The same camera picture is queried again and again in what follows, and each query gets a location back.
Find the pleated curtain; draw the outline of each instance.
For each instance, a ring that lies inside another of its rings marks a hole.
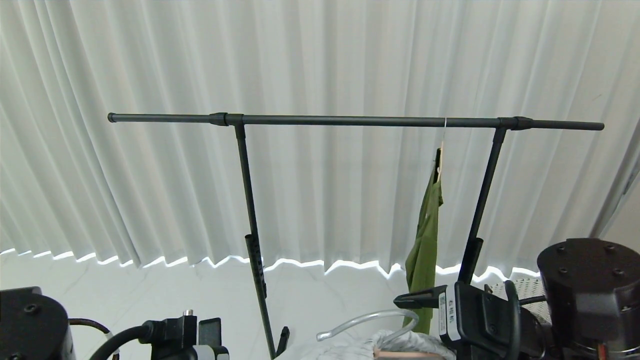
[[[2,1],[0,26],[0,250],[246,257],[233,128],[109,112],[605,123],[507,134],[477,274],[598,235],[637,149],[639,1]],[[403,264],[443,141],[438,264],[458,264],[492,137],[248,126],[265,265]]]

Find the white fabric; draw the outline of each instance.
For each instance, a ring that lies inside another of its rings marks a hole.
[[[339,340],[321,343],[306,343],[288,348],[278,360],[366,360],[373,359],[374,348],[393,352],[431,352],[441,355],[445,360],[455,360],[456,354],[442,342],[419,332],[407,332],[383,346],[383,340],[393,332],[380,330],[370,339],[356,340],[341,337]]]
[[[477,266],[591,231],[640,117],[639,1],[1,1],[0,250],[246,256],[232,128],[116,113],[601,121],[508,133]],[[460,262],[490,129],[448,129],[438,264]],[[265,265],[404,263],[441,129],[247,128]]]

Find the transparent hook handle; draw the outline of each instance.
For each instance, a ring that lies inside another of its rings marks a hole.
[[[333,328],[332,330],[329,331],[325,331],[325,332],[318,332],[318,334],[316,335],[316,340],[317,341],[323,341],[323,340],[327,340],[329,338],[332,338],[338,334],[340,334],[342,331],[345,331],[346,329],[350,328],[350,327],[354,327],[360,323],[363,322],[368,322],[370,320],[374,320],[374,319],[379,319],[379,318],[388,318],[390,316],[406,316],[408,318],[411,318],[411,321],[409,322],[409,324],[407,324],[407,326],[403,327],[402,329],[394,332],[393,334],[389,334],[386,338],[384,338],[382,340],[383,344],[388,343],[389,341],[397,338],[398,336],[402,336],[404,334],[406,334],[407,332],[411,331],[416,324],[418,324],[418,314],[414,313],[411,310],[407,310],[407,309],[393,309],[393,310],[382,310],[382,311],[375,311],[373,313],[369,313],[369,314],[364,314],[362,316],[358,316],[357,318],[353,318],[341,325],[336,326],[335,328]]]

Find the black metal clothing rack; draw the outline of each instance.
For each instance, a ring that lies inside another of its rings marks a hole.
[[[269,356],[274,359],[280,355],[287,346],[289,329],[284,327],[280,334],[280,341],[276,349],[273,343],[271,322],[267,308],[267,286],[264,281],[264,267],[260,255],[260,241],[258,236],[258,224],[253,203],[253,189],[249,171],[249,157],[246,148],[245,125],[324,125],[324,126],[404,126],[404,127],[492,127],[495,129],[493,145],[484,172],[484,179],[480,187],[480,194],[476,204],[476,211],[471,221],[471,229],[467,238],[467,246],[462,257],[458,280],[467,284],[471,283],[476,263],[482,248],[483,240],[477,237],[480,221],[486,205],[487,196],[491,187],[493,173],[495,172],[500,149],[504,142],[507,130],[526,129],[569,129],[592,130],[604,129],[604,124],[596,122],[574,121],[549,121],[532,120],[526,117],[499,117],[499,118],[454,118],[454,117],[352,117],[352,116],[308,116],[308,115],[244,115],[231,113],[215,113],[210,115],[166,115],[166,114],[115,114],[110,113],[107,118],[110,122],[189,122],[201,124],[214,124],[218,126],[234,126],[240,165],[244,183],[244,195],[249,216],[251,233],[246,235],[245,241],[249,252],[255,292],[258,298],[262,324],[269,348]]]

